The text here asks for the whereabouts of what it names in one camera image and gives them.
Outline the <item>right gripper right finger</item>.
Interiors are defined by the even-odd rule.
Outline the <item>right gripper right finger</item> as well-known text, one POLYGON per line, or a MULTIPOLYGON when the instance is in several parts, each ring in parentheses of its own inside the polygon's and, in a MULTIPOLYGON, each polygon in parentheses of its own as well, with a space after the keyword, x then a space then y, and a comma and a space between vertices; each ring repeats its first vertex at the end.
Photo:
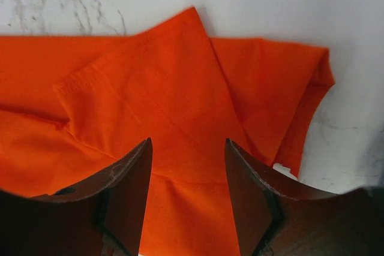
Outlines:
POLYGON ((225 163, 241 255, 382 255, 383 188, 322 191, 226 140, 225 163))

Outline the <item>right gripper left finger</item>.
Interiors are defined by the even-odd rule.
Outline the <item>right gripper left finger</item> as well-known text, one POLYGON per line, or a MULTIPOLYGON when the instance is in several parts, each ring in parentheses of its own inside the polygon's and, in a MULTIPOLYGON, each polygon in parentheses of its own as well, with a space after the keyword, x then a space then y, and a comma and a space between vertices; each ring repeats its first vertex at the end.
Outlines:
POLYGON ((137 255, 152 168, 146 139, 53 195, 1 192, 2 255, 137 255))

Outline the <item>orange t shirt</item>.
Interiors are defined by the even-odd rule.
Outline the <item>orange t shirt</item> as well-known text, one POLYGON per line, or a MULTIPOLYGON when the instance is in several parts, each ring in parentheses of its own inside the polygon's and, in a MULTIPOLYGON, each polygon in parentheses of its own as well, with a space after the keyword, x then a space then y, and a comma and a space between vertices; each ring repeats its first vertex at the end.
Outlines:
POLYGON ((326 47, 207 35, 195 8, 129 37, 1 37, 1 188, 52 194, 154 147, 140 252, 238 255, 227 138, 297 175, 326 47))

